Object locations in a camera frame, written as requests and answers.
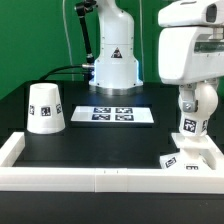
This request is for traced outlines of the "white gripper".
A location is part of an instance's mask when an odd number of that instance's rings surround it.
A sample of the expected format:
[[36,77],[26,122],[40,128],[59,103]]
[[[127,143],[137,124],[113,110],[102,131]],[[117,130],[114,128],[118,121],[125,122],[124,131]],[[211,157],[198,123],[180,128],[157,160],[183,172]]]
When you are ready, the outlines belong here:
[[180,85],[180,109],[194,113],[195,82],[224,76],[224,0],[172,2],[159,11],[158,23],[159,76],[163,83]]

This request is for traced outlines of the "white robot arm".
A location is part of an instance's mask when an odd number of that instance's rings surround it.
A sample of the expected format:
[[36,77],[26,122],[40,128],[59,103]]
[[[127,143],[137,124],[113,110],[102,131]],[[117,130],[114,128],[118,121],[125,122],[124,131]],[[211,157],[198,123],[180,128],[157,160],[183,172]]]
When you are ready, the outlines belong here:
[[[133,55],[134,21],[115,0],[96,0],[100,54],[90,85],[106,93],[142,84]],[[197,110],[196,83],[224,76],[224,0],[177,0],[161,9],[158,43],[161,81],[183,87],[181,109]]]

